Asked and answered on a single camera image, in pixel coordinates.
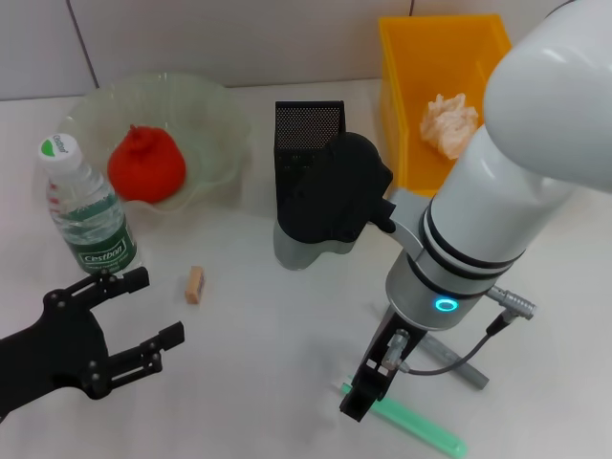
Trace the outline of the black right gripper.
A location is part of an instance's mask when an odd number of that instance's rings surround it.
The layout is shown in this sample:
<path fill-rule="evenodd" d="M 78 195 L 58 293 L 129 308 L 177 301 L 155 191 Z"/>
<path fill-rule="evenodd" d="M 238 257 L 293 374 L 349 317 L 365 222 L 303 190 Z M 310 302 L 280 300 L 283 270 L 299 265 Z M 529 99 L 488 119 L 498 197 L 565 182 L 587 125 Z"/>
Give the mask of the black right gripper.
<path fill-rule="evenodd" d="M 385 375 L 379 372 L 389 342 L 398 330 L 405 330 L 408 334 L 407 345 L 401 353 L 402 360 L 408 357 L 425 336 L 423 329 L 410 324 L 395 310 L 386 311 L 352 379 L 350 390 L 339 405 L 343 414 L 357 422 L 362 420 L 374 402 L 383 399 L 398 373 L 397 369 L 388 370 Z"/>

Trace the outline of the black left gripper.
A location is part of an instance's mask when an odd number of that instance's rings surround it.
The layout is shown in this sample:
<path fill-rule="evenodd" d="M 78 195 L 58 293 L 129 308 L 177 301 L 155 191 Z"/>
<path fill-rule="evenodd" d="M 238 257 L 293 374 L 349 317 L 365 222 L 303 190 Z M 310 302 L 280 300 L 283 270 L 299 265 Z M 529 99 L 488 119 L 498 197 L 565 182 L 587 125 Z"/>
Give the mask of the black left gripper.
<path fill-rule="evenodd" d="M 163 370 L 162 352 L 185 341 L 178 321 L 140 345 L 109 356 L 104 334 L 91 309 L 149 286 L 139 267 L 116 275 L 101 270 L 64 289 L 45 294 L 40 318 L 1 339 L 1 417 L 57 389 L 72 387 L 89 397 Z"/>

